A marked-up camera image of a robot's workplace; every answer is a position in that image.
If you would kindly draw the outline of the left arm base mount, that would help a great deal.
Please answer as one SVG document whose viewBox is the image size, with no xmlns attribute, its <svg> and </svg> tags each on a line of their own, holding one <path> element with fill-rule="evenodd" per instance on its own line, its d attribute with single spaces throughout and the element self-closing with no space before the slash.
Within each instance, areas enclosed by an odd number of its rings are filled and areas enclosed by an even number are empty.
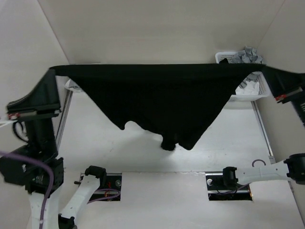
<svg viewBox="0 0 305 229">
<path fill-rule="evenodd" d="M 93 193 L 90 201 L 120 201 L 122 189 L 122 173 L 108 173 L 104 185 L 100 185 Z"/>
</svg>

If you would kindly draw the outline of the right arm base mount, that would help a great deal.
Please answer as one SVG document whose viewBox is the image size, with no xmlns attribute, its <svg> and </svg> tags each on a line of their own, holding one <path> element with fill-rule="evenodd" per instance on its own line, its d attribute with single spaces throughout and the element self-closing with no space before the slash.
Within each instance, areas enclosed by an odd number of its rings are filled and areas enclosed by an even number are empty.
<svg viewBox="0 0 305 229">
<path fill-rule="evenodd" d="M 252 201 L 250 185 L 233 185 L 228 187 L 224 184 L 222 172 L 205 174 L 208 199 L 210 201 Z"/>
</svg>

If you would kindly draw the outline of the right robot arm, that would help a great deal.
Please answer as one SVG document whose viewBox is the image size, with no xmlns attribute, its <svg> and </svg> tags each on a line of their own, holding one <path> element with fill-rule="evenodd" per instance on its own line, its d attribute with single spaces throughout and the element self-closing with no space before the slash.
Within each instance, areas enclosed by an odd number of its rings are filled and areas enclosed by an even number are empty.
<svg viewBox="0 0 305 229">
<path fill-rule="evenodd" d="M 302 124 L 305 124 L 305 74 L 250 64 L 253 71 L 262 72 L 270 91 L 278 103 L 291 103 Z M 226 167 L 221 183 L 231 189 L 239 185 L 269 180 L 294 181 L 305 184 L 305 155 L 293 154 L 280 162 L 262 167 Z"/>
</svg>

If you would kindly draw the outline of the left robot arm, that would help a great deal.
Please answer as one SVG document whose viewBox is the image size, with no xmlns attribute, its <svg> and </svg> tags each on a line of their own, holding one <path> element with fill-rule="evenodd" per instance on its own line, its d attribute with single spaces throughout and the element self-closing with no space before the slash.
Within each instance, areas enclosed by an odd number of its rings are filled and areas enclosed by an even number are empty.
<svg viewBox="0 0 305 229">
<path fill-rule="evenodd" d="M 64 182 L 63 158 L 58 156 L 52 119 L 61 111 L 55 71 L 48 70 L 34 89 L 7 105 L 3 124 L 21 125 L 25 145 L 1 153 L 0 172 L 4 181 L 24 187 L 29 195 L 34 229 L 74 229 L 77 217 L 96 190 L 107 185 L 102 167 L 90 166 L 63 210 L 59 210 Z"/>
</svg>

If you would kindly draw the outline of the black tank top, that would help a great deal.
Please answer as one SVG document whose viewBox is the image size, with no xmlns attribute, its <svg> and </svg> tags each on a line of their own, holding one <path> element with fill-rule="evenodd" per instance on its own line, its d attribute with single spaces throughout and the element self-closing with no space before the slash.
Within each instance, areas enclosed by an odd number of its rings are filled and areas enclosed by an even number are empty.
<svg viewBox="0 0 305 229">
<path fill-rule="evenodd" d="M 162 136 L 162 149 L 191 150 L 240 83 L 250 63 L 54 66 L 120 129 L 132 121 Z"/>
</svg>

